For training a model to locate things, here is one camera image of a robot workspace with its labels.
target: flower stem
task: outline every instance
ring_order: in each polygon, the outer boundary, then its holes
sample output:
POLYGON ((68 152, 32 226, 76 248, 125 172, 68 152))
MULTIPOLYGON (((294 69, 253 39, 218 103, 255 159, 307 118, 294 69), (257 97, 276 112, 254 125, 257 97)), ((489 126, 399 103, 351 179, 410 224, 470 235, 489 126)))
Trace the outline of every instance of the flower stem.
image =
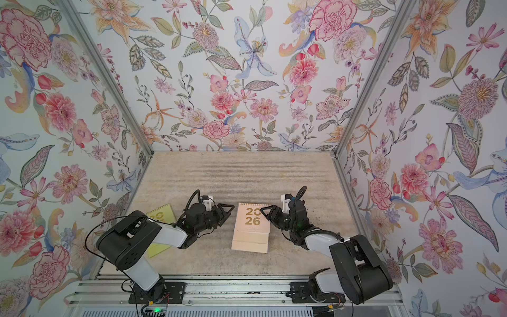
POLYGON ((419 252, 419 251, 423 251, 424 248, 422 247, 422 244, 421 245, 418 245, 416 246, 415 248, 413 248, 411 251, 409 251, 407 254, 405 254, 403 256, 403 260, 406 260, 408 259, 409 256, 411 256, 412 254, 416 253, 416 252, 419 252))
POLYGON ((90 206, 92 206, 93 208, 97 209, 98 207, 95 206, 94 204, 92 204, 91 202, 89 202, 85 197, 83 197, 83 195, 79 195, 78 196, 82 201, 84 201, 85 203, 89 204, 90 206))

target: red berry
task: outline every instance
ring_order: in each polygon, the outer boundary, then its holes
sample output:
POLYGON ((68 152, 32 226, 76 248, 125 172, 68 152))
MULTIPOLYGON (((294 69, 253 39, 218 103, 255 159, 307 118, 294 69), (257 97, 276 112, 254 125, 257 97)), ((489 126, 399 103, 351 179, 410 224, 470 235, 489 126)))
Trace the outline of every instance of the red berry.
POLYGON ((498 298, 498 296, 496 296, 493 293, 489 293, 488 298, 489 298, 490 301, 495 302, 495 303, 498 303, 500 301, 500 299, 498 298))
POLYGON ((43 104, 46 102, 46 94, 45 93, 38 93, 36 96, 35 96, 35 101, 38 103, 38 104, 43 104))

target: pink peony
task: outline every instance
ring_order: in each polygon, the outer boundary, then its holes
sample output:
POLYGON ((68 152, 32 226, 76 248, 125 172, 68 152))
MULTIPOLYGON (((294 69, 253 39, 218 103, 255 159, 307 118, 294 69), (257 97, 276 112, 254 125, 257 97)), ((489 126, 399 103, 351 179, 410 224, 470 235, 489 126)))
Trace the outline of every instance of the pink peony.
POLYGON ((28 304, 28 276, 0 282, 0 316, 18 317, 28 304))
POLYGON ((227 111, 234 105, 234 99, 227 91, 216 93, 211 99, 211 105, 220 111, 227 111))
POLYGON ((69 97, 54 93, 46 100, 46 118, 60 132, 69 131, 77 119, 76 105, 69 97))
POLYGON ((372 174, 375 177, 384 178, 391 166, 391 159, 382 154, 377 155, 372 161, 372 174))
POLYGON ((481 119, 491 112, 498 100, 498 85, 491 78, 474 80, 463 86, 459 95, 459 114, 465 119, 481 119))
POLYGON ((219 44, 219 36, 211 24, 206 22, 199 23, 192 32, 195 41, 206 51, 214 49, 219 44))
POLYGON ((312 87, 310 85, 298 87, 291 94, 291 99, 299 103, 305 103, 311 90, 312 87))
POLYGON ((370 183, 370 195, 372 201, 377 204, 377 207, 381 210, 386 210, 391 207, 391 189, 389 184, 381 178, 374 178, 370 183))
POLYGON ((439 161, 439 151, 435 143, 430 144, 426 149, 416 155, 415 161, 421 165, 424 170, 437 170, 442 167, 439 161))
POLYGON ((211 138, 219 139, 229 135, 229 126, 222 121, 211 121, 206 123, 206 125, 202 128, 204 135, 207 135, 211 138))
POLYGON ((217 75, 211 75, 210 81, 211 81, 210 85, 211 92, 224 91, 227 88, 227 85, 229 84, 229 81, 225 76, 220 77, 217 75))
POLYGON ((41 23, 18 9, 3 9, 0 45, 19 66, 25 62, 34 71, 51 59, 51 43, 41 23))
POLYGON ((274 116, 278 114, 278 110, 276 108, 278 108, 278 105, 273 103, 271 99, 265 100, 264 98, 261 98, 261 101, 255 99, 250 106, 250 109, 252 110, 250 115, 268 123, 268 121, 273 120, 275 118, 274 116))
POLYGON ((53 252, 42 253, 30 276, 30 295, 37 299, 48 297, 65 279, 69 261, 68 251, 60 245, 53 252))
POLYGON ((405 164, 402 168, 402 185, 410 194, 423 194, 428 187, 428 175, 417 164, 405 164))
POLYGON ((51 43, 51 54, 53 62, 64 72, 69 79, 77 81, 79 69, 79 59, 69 41, 55 36, 51 43))
POLYGON ((88 184, 86 172, 80 169, 77 164, 62 166, 62 174, 56 172, 55 177, 58 181, 52 181, 50 186, 53 187, 53 196, 62 198, 62 204, 71 203, 74 196, 86 194, 86 185, 88 184))
POLYGON ((357 12, 351 0, 322 0, 313 9, 309 31, 315 31, 315 39, 328 41, 347 30, 357 12))
POLYGON ((101 112, 102 121, 102 132, 111 136, 111 140, 116 142, 120 136, 120 113, 116 105, 111 107, 111 110, 107 109, 101 112))
POLYGON ((188 114, 189 124, 194 128, 202 128, 208 123, 208 118, 202 110, 196 110, 188 114))
POLYGON ((442 262, 442 268, 448 274, 452 274, 456 267, 463 269, 463 259, 458 256, 458 253, 463 253, 463 245, 454 241, 454 230, 446 232, 447 222, 443 218, 440 218, 440 222, 435 219, 428 220, 428 227, 424 224, 419 226, 419 236, 424 238, 424 259, 432 261, 436 269, 440 268, 442 262))
POLYGON ((310 58, 299 60, 291 70, 291 82, 296 85, 309 84, 317 76, 317 63, 310 58))
POLYGON ((16 210, 5 214, 0 221, 0 253, 6 257, 10 252, 18 253, 31 241, 35 232, 30 210, 16 210))
POLYGON ((79 119, 72 127, 72 136, 77 145, 88 143, 93 140, 93 136, 83 119, 79 119))
POLYGON ((355 56, 363 45, 365 38, 366 31, 358 25, 342 33, 335 40, 335 62, 355 56))

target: pink flower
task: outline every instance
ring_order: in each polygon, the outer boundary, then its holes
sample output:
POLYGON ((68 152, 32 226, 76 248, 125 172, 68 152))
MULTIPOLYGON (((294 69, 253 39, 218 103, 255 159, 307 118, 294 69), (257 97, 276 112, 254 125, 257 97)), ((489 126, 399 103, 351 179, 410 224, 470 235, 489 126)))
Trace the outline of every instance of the pink flower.
POLYGON ((375 177, 370 183, 370 195, 372 201, 377 204, 381 210, 391 207, 391 189, 389 185, 381 178, 375 177))
POLYGON ((103 104, 104 103, 104 98, 102 97, 102 94, 100 94, 100 92, 96 91, 95 89, 92 89, 92 93, 91 95, 93 99, 95 99, 95 101, 98 103, 98 104, 103 104))
POLYGON ((446 215, 449 219, 453 219, 454 215, 450 213, 446 208, 452 208, 452 204, 450 202, 442 202, 442 199, 445 198, 447 195, 445 191, 440 192, 438 197, 437 194, 437 188, 435 186, 431 186, 431 196, 426 194, 424 192, 424 197, 426 197, 426 200, 431 202, 429 205, 429 210, 433 210, 433 208, 437 207, 437 211, 439 212, 439 215, 442 219, 444 219, 444 215, 446 215))
POLYGON ((93 136, 83 119, 79 119, 72 127, 72 136, 74 137, 74 142, 76 142, 77 145, 83 144, 84 146, 84 143, 88 143, 93 140, 93 136))
POLYGON ((241 89, 241 94, 235 92, 234 95, 236 96, 234 101, 243 101, 245 104, 247 100, 255 100, 254 97, 257 96, 256 93, 252 94, 251 90, 245 91, 244 89, 241 89))
POLYGON ((475 34, 470 34, 468 39, 470 41, 472 41, 473 43, 468 43, 467 46, 479 45, 479 47, 477 47, 477 49, 476 49, 477 52, 482 50, 482 46, 485 46, 486 48, 499 47, 500 45, 497 42, 493 42, 492 39, 499 37, 500 35, 503 34, 504 31, 503 31, 503 29, 501 29, 497 33, 493 34, 493 32, 495 31, 495 28, 496 28, 496 23, 493 23, 493 25, 489 27, 489 30, 486 33, 486 35, 484 35, 484 28, 480 27, 479 28, 479 37, 477 37, 475 34))
POLYGON ((37 299, 46 298, 65 279, 69 261, 68 251, 60 245, 53 252, 42 253, 30 276, 30 294, 37 299))
POLYGON ((79 59, 69 41, 64 38, 54 37, 51 43, 53 63, 64 72, 69 79, 77 81, 79 74, 79 59))
POLYGON ((424 224, 419 226, 419 236, 424 238, 423 258, 432 261, 436 269, 440 268, 442 262, 442 268, 448 274, 452 274, 456 267, 463 269, 463 259, 458 256, 458 253, 463 253, 463 245, 454 241, 454 230, 446 232, 447 223, 443 218, 440 218, 440 222, 435 219, 428 220, 428 227, 424 224))
POLYGON ((217 92, 217 91, 224 91, 227 88, 227 85, 229 84, 229 81, 227 80, 227 77, 223 76, 217 76, 217 75, 211 75, 211 92, 217 92))
POLYGON ((339 113, 348 106, 350 99, 340 99, 337 96, 329 95, 324 102, 317 104, 317 120, 324 120, 339 113))
POLYGON ((304 109, 297 107, 296 109, 292 109, 292 118, 298 120, 299 122, 308 119, 308 116, 304 113, 304 109))
POLYGON ((28 210, 32 210, 35 208, 35 206, 37 206, 37 201, 46 200, 44 197, 41 197, 41 194, 44 193, 44 191, 46 189, 51 188, 52 186, 50 183, 48 185, 44 186, 45 183, 46 183, 45 177, 41 177, 38 187, 37 187, 37 183, 34 180, 32 180, 30 182, 30 186, 32 187, 33 191, 29 191, 24 188, 20 191, 21 195, 26 196, 26 197, 30 197, 30 198, 18 201, 18 207, 25 206, 26 204, 29 203, 30 208, 28 210))
POLYGON ((18 9, 3 9, 0 45, 19 66, 25 62, 34 71, 51 59, 51 43, 41 23, 18 9))
POLYGON ((305 103, 311 90, 312 87, 310 85, 298 87, 291 94, 291 99, 299 103, 305 103))
POLYGON ((93 158, 96 159, 97 161, 99 162, 102 162, 102 159, 106 159, 107 156, 108 156, 108 153, 109 153, 109 147, 108 146, 99 146, 99 145, 94 145, 92 146, 93 148, 93 151, 92 151, 92 155, 93 155, 93 158))
POLYGON ((342 76, 336 80, 336 90, 344 91, 347 88, 347 80, 342 76))
POLYGON ((192 32, 195 41, 206 51, 214 49, 219 44, 219 36, 209 23, 199 23, 192 32))
POLYGON ((221 91, 213 96, 211 99, 211 105, 217 110, 227 111, 232 109, 232 106, 234 105, 234 99, 232 98, 232 95, 227 91, 221 91))
POLYGON ((268 121, 273 120, 275 118, 274 116, 278 114, 278 110, 276 108, 278 108, 278 105, 273 103, 271 99, 265 100, 264 98, 261 98, 261 101, 255 99, 250 106, 250 109, 252 110, 250 115, 268 123, 268 121))
POLYGON ((396 120, 396 103, 390 102, 387 108, 385 109, 385 115, 387 125, 394 125, 394 121, 396 120))
POLYGON ((309 31, 315 31, 315 40, 328 41, 347 30, 357 12, 351 0, 322 0, 313 9, 309 31))
POLYGON ((173 91, 176 91, 176 89, 174 89, 172 87, 172 84, 168 84, 165 82, 165 79, 160 79, 157 77, 157 79, 154 80, 155 81, 155 87, 157 87, 160 92, 165 92, 165 93, 168 93, 170 95, 172 95, 172 92, 173 91))
POLYGON ((69 131, 77 119, 76 106, 69 97, 55 93, 46 100, 46 118, 60 132, 69 131))
POLYGON ((335 40, 335 62, 345 60, 357 54, 365 39, 366 31, 358 25, 343 32, 335 40))
POLYGON ((491 112, 498 99, 498 85, 491 78, 474 80, 463 86, 458 98, 459 114, 464 119, 481 119, 491 112))
POLYGON ((382 154, 377 155, 372 161, 372 174, 378 178, 384 178, 391 166, 391 159, 382 154))
POLYGON ((169 9, 167 10, 167 13, 171 12, 172 10, 176 10, 176 12, 179 13, 179 9, 187 5, 185 3, 179 3, 179 0, 165 0, 165 1, 167 3, 163 4, 162 7, 169 9))
POLYGON ((416 155, 415 161, 421 165, 424 170, 437 170, 442 167, 439 161, 439 151, 435 143, 430 144, 422 152, 416 155))
POLYGON ((111 140, 116 142, 118 140, 118 136, 120 135, 120 114, 118 113, 118 108, 116 105, 111 107, 111 110, 107 109, 102 111, 102 132, 111 136, 111 140))
POLYGON ((97 44, 97 49, 103 58, 112 58, 113 57, 112 55, 108 55, 109 53, 111 53, 111 50, 109 48, 102 49, 101 43, 97 44))
POLYGON ((222 121, 211 121, 206 123, 206 125, 202 128, 204 135, 207 135, 211 138, 219 139, 229 135, 229 126, 222 121))
POLYGON ((428 175, 417 164, 405 164, 402 168, 402 185, 410 194, 422 194, 428 187, 428 175))
POLYGON ((291 70, 291 82, 296 85, 307 85, 317 76, 317 63, 310 58, 299 60, 291 70))
POLYGON ((62 204, 71 203, 74 196, 86 194, 86 185, 88 180, 86 172, 80 169, 77 164, 68 166, 62 166, 62 174, 56 172, 55 177, 58 181, 52 181, 50 186, 53 187, 53 196, 56 198, 62 198, 62 204))
POLYGON ((0 221, 0 253, 3 257, 10 252, 18 253, 32 240, 35 223, 30 210, 16 210, 5 214, 0 221))

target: orange lily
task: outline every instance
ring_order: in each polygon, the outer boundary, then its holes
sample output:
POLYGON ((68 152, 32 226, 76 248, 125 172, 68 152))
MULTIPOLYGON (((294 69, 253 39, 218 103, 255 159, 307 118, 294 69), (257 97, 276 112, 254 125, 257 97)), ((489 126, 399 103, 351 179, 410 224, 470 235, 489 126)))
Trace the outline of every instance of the orange lily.
POLYGON ((356 127, 356 129, 359 129, 362 133, 361 136, 359 136, 361 139, 359 141, 357 141, 356 144, 361 143, 362 141, 364 141, 366 139, 366 137, 368 137, 368 139, 370 140, 370 149, 372 149, 372 152, 373 152, 372 135, 377 136, 372 131, 372 128, 375 125, 375 123, 377 123, 377 120, 378 120, 381 112, 382 112, 382 109, 380 109, 379 114, 377 115, 377 118, 375 119, 375 121, 373 121, 372 124, 370 124, 370 126, 366 126, 365 124, 359 124, 356 127))
POLYGON ((146 115, 146 119, 144 120, 144 124, 146 124, 146 121, 148 121, 148 119, 150 117, 152 118, 155 118, 155 117, 158 117, 159 121, 157 121, 157 124, 155 125, 155 127, 158 126, 159 122, 161 122, 161 125, 160 125, 160 130, 162 130, 162 126, 164 126, 164 116, 163 115, 166 115, 166 116, 169 116, 169 117, 172 117, 172 118, 176 118, 176 119, 181 119, 180 117, 176 117, 176 116, 173 116, 173 115, 170 115, 168 114, 166 111, 172 109, 172 108, 166 108, 166 109, 160 109, 160 104, 158 102, 158 99, 157 99, 157 96, 155 95, 155 93, 153 92, 152 90, 152 94, 153 94, 153 97, 155 97, 155 104, 157 106, 157 109, 153 112, 150 112, 146 115))

